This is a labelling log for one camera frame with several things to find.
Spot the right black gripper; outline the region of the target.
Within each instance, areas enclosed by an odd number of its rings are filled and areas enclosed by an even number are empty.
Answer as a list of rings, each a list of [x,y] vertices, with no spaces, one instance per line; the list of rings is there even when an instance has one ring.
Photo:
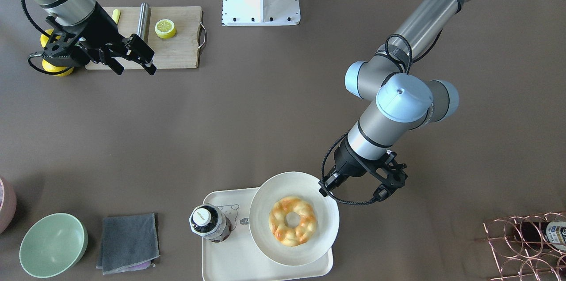
[[[125,68],[115,59],[121,57],[136,62],[149,74],[157,71],[153,64],[154,50],[138,34],[128,38],[119,33],[118,26],[111,16],[95,2],[91,15],[82,23],[85,25],[81,37],[85,47],[93,50],[93,59],[121,75]]]

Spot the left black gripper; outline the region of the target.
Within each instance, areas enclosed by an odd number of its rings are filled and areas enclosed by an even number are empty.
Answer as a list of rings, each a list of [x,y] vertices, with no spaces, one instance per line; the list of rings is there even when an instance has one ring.
[[[355,153],[348,139],[341,140],[337,150],[334,152],[334,166],[324,174],[319,185],[326,185],[331,192],[340,186],[348,178],[358,178],[368,172],[376,170],[376,160],[368,160]]]

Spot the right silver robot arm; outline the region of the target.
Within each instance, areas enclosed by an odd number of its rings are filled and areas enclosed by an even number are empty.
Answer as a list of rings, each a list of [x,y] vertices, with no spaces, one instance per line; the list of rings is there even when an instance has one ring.
[[[120,57],[136,62],[148,74],[156,72],[154,51],[137,34],[124,37],[115,21],[96,0],[33,0],[48,13],[46,22],[53,28],[41,52],[28,56],[28,63],[39,57],[64,74],[89,62],[108,66],[116,74],[124,67]]]

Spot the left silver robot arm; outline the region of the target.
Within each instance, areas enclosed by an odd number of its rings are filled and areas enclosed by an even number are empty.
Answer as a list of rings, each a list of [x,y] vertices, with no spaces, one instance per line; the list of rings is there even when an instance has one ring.
[[[411,67],[436,44],[446,23],[470,0],[423,0],[412,15],[390,35],[370,61],[352,64],[346,89],[370,105],[356,124],[331,147],[334,166],[321,171],[319,193],[339,203],[370,205],[382,202],[405,185],[405,164],[396,162],[391,147],[409,130],[451,116],[459,94],[445,80],[424,81]],[[368,201],[346,201],[332,190],[348,178],[371,174],[379,186]]]

